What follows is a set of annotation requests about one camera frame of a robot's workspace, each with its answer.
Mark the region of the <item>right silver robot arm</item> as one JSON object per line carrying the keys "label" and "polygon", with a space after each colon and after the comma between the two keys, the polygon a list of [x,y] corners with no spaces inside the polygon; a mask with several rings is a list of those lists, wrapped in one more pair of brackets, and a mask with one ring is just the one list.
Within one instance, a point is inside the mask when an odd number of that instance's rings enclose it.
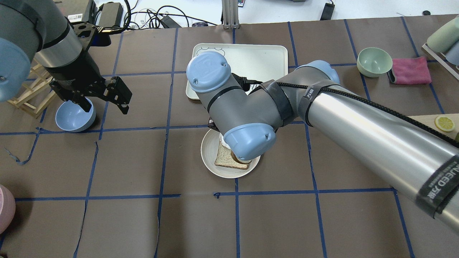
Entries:
{"label": "right silver robot arm", "polygon": [[216,51],[193,57],[186,75],[237,159],[262,155],[277,129],[300,117],[458,233],[458,142],[345,89],[327,62],[302,65],[250,94]]}

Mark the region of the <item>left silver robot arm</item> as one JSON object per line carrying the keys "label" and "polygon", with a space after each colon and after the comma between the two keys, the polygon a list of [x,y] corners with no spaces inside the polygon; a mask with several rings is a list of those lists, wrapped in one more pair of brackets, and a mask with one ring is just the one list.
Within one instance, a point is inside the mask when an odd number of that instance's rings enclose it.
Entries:
{"label": "left silver robot arm", "polygon": [[103,78],[88,52],[90,46],[110,43],[110,36],[127,26],[73,25],[52,0],[2,0],[0,21],[2,102],[19,92],[36,60],[52,76],[50,87],[62,101],[89,112],[86,98],[96,97],[128,113],[131,90],[118,76]]}

